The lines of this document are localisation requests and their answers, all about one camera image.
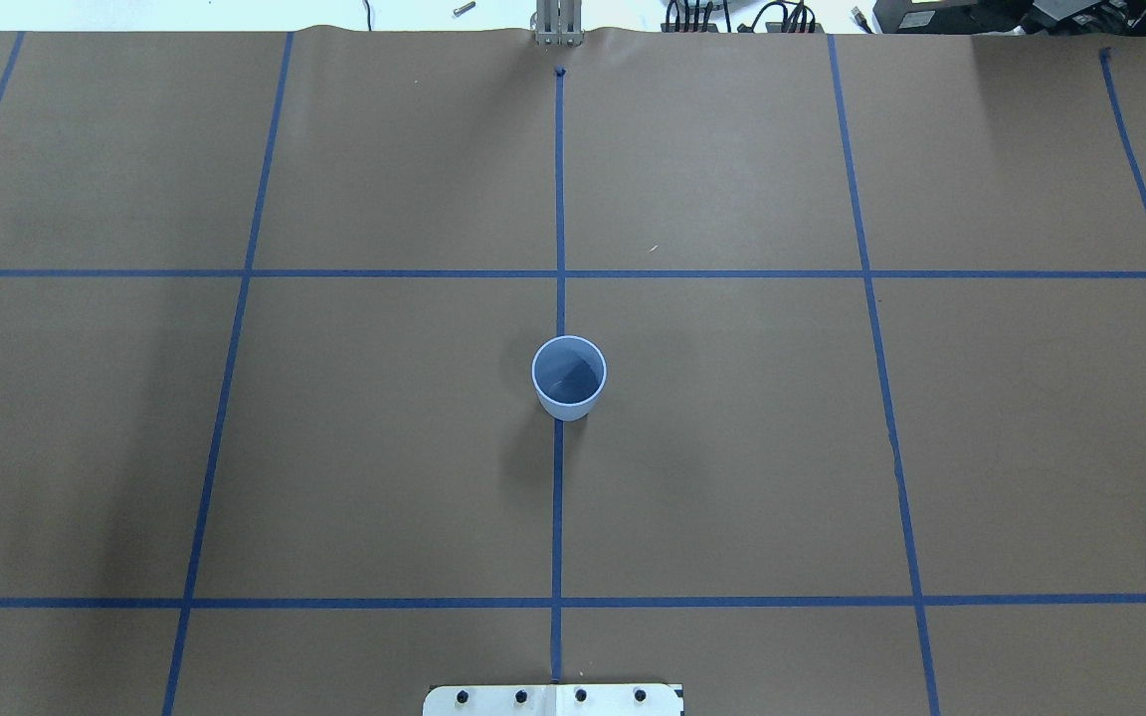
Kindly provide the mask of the light blue plastic cup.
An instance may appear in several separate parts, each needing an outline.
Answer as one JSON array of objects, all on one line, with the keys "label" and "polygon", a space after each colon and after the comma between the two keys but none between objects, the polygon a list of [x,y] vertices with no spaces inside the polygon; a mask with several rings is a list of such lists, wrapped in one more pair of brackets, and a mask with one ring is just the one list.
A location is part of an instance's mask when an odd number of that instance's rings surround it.
[{"label": "light blue plastic cup", "polygon": [[556,336],[533,354],[529,379],[545,414],[576,422],[592,411],[605,390],[609,361],[599,346],[582,336]]}]

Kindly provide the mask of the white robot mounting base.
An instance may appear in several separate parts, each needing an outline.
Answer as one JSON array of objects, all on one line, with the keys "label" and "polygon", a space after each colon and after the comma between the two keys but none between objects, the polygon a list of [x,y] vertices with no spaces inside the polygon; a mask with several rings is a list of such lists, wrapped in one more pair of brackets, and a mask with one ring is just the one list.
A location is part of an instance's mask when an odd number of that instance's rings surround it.
[{"label": "white robot mounting base", "polygon": [[665,683],[479,684],[429,690],[423,715],[683,715]]}]

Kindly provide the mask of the black electronics box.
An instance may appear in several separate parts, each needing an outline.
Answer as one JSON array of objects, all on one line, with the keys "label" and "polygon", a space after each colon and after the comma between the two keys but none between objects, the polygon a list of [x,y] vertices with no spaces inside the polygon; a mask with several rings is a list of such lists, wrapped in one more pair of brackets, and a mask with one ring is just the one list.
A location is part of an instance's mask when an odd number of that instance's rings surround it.
[{"label": "black electronics box", "polygon": [[1146,37],[1146,1],[874,1],[885,36]]}]

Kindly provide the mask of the aluminium frame post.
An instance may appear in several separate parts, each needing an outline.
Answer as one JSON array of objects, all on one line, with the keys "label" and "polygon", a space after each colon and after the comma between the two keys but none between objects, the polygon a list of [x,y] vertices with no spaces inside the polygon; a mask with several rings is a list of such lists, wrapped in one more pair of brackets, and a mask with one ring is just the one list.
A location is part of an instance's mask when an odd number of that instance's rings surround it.
[{"label": "aluminium frame post", "polygon": [[584,41],[581,0],[537,0],[531,19],[533,40],[542,47],[576,47]]}]

